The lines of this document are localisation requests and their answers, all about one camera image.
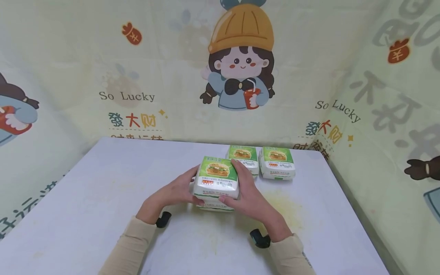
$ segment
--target hand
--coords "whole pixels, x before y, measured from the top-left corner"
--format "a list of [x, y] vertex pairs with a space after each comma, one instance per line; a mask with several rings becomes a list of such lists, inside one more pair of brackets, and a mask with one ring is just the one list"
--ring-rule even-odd
[[11, 126], [12, 128], [18, 131], [24, 130], [29, 126], [29, 124], [22, 123], [21, 121], [19, 121], [14, 114], [6, 114], [5, 118], [6, 118], [6, 125]]
[[203, 200], [190, 193], [190, 182], [194, 181], [193, 177], [196, 175], [197, 169], [198, 165], [178, 176], [147, 198], [139, 209], [136, 218], [147, 224], [155, 224], [165, 206], [183, 202], [203, 205]]
[[240, 199], [219, 197], [219, 201], [236, 211], [254, 219], [266, 227], [273, 242], [279, 242], [292, 235], [283, 216], [273, 208], [255, 186], [251, 172], [239, 161], [232, 159], [238, 174]]
[[211, 73], [211, 69], [209, 68], [209, 66], [206, 66], [205, 68], [202, 69], [200, 75], [204, 80], [207, 81], [210, 73]]
[[252, 108], [257, 107], [257, 94], [253, 94], [249, 99], [250, 106]]

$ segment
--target table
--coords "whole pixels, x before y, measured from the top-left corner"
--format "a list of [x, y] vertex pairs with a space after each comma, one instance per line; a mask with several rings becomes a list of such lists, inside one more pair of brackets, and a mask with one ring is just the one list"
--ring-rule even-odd
[[[97, 274], [144, 199], [227, 145], [102, 138], [0, 242], [2, 274]], [[319, 152], [291, 150], [293, 181], [256, 185], [301, 238], [317, 274], [387, 275]], [[238, 213], [178, 205], [158, 229], [141, 274], [276, 274], [252, 243], [260, 224]]]

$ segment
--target person's left hand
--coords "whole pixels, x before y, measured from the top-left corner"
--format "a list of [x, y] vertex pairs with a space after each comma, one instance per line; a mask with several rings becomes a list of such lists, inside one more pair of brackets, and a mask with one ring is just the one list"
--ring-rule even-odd
[[184, 202], [203, 205], [204, 201], [193, 196], [189, 187], [190, 182], [194, 181], [193, 177], [195, 177], [198, 167], [197, 165], [189, 169], [147, 198], [136, 218], [147, 224], [155, 224], [165, 206]]

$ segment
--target wrist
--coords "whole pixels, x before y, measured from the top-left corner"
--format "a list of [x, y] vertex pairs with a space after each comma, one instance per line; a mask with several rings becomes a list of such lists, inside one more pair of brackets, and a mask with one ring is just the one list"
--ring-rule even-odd
[[272, 242], [280, 242], [292, 235], [292, 231], [284, 220], [284, 217], [275, 209], [274, 212], [263, 221]]
[[143, 202], [136, 214], [136, 219], [139, 219], [146, 224], [156, 224], [164, 207], [164, 202], [159, 197], [151, 195]]

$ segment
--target blue shirt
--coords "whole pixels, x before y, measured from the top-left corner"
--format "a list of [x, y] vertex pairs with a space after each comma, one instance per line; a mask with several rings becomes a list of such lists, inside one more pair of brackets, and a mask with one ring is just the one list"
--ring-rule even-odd
[[[224, 92], [224, 85], [226, 83], [226, 78], [224, 78], [221, 74], [212, 72], [208, 76], [208, 82], [211, 84], [211, 87], [214, 89], [214, 91], [219, 95], [219, 108], [225, 109], [225, 110], [232, 110], [232, 111], [242, 111], [246, 110], [246, 101], [244, 97], [244, 90], [238, 90], [233, 95], [228, 95]], [[266, 104], [269, 100], [269, 91], [264, 85], [263, 81], [261, 81], [260, 78], [255, 77], [255, 88], [260, 89], [260, 94], [257, 95], [257, 105], [263, 106]]]

